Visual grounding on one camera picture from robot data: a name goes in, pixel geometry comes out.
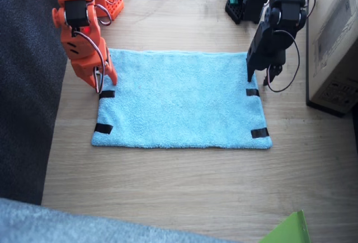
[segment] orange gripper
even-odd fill
[[[75,0],[58,0],[60,9],[52,10],[52,18],[55,27],[61,27],[61,43],[65,49],[68,58],[71,60],[75,74],[87,82],[93,88],[96,88],[95,75],[93,70],[97,67],[103,73],[101,58],[92,46],[92,44],[80,35],[74,35],[72,27],[68,25],[65,10],[65,1]],[[93,43],[99,48],[105,61],[105,74],[108,75],[114,85],[117,84],[117,73],[113,66],[106,41],[101,37],[101,29],[98,24],[97,14],[95,11],[94,1],[87,2],[87,22],[88,26],[78,27],[79,31],[88,36]]]

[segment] towel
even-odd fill
[[[94,146],[256,148],[272,146],[246,53],[111,49]]]

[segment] wooden table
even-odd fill
[[[109,47],[244,52],[256,25],[235,25],[226,0],[124,0],[102,28]],[[358,239],[358,156],[352,119],[305,105],[302,66],[275,94],[260,85],[274,147],[268,151],[92,147],[98,95],[68,65],[46,176],[43,205],[223,239],[257,242],[303,209],[313,242]],[[296,50],[273,87],[297,65]],[[261,83],[264,72],[256,73]]]

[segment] black tape strip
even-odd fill
[[[260,96],[258,89],[246,89],[247,96]]]
[[[109,124],[96,124],[95,132],[100,132],[103,134],[110,134],[112,131],[113,125]]]
[[[114,97],[114,91],[111,91],[111,90],[107,90],[107,91],[102,91],[100,93],[100,99],[102,98],[107,98],[107,97]]]
[[[269,136],[267,128],[251,130],[252,138],[265,138]]]

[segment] microfiber cloth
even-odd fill
[[[94,146],[256,148],[272,146],[246,53],[111,49]]]
[[[194,233],[72,215],[0,198],[0,243],[229,243]]]

